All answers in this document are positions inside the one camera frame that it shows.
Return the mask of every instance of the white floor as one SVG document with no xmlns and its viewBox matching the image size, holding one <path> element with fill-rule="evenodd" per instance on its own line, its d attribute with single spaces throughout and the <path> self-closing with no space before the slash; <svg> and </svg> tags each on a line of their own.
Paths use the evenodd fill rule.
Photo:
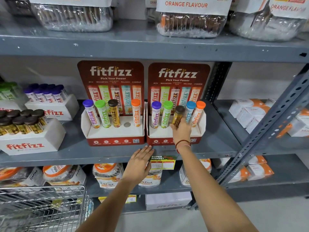
<svg viewBox="0 0 309 232">
<path fill-rule="evenodd" d="M 239 203 L 259 232 L 308 232 L 309 199 L 302 197 Z M 122 215 L 116 232 L 207 231 L 199 211 L 174 209 Z"/>
</svg>

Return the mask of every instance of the metal wire basket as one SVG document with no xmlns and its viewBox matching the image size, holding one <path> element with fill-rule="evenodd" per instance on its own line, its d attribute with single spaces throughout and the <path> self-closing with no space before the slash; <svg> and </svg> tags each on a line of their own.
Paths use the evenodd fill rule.
<svg viewBox="0 0 309 232">
<path fill-rule="evenodd" d="M 71 232 L 92 211 L 81 185 L 0 188 L 1 232 Z"/>
</svg>

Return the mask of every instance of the orange lid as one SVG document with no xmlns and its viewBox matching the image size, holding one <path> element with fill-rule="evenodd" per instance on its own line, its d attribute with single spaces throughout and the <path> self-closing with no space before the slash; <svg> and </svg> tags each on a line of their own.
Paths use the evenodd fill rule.
<svg viewBox="0 0 309 232">
<path fill-rule="evenodd" d="M 48 165 L 43 167 L 44 175 L 56 177 L 68 170 L 72 165 Z"/>
<path fill-rule="evenodd" d="M 206 107 L 206 103 L 204 103 L 203 101 L 197 101 L 196 102 L 196 107 L 198 109 L 204 109 Z"/>
<path fill-rule="evenodd" d="M 22 169 L 22 167 L 0 169 L 0 181 L 14 176 L 21 169 Z"/>
<path fill-rule="evenodd" d="M 94 164 L 95 170 L 99 173 L 107 173 L 116 166 L 116 163 Z"/>
<path fill-rule="evenodd" d="M 134 106 L 134 107 L 138 107 L 138 106 L 141 105 L 141 101 L 140 101 L 139 99 L 135 98 L 135 99 L 132 99 L 132 100 L 131 100 L 131 104 L 132 104 L 132 106 Z"/>
</svg>

